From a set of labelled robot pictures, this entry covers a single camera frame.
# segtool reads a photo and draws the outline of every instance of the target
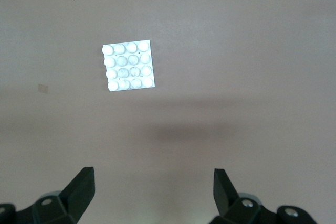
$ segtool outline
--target beige surface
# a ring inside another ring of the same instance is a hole
[[[156,87],[108,92],[101,46],[142,39]],[[0,0],[0,202],[94,166],[81,224],[206,224],[217,167],[334,223],[335,45],[336,0]]]

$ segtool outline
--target silver screw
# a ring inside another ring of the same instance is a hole
[[[50,204],[51,202],[52,202],[51,199],[45,199],[44,201],[42,201],[41,205],[42,205],[42,206],[45,206],[45,205]]]
[[[286,212],[286,214],[288,214],[289,216],[292,216],[292,217],[298,217],[299,216],[298,212],[296,212],[292,208],[286,208],[285,212]]]
[[[252,201],[250,201],[249,199],[244,199],[241,203],[243,203],[243,205],[245,207],[252,207],[253,206]]]

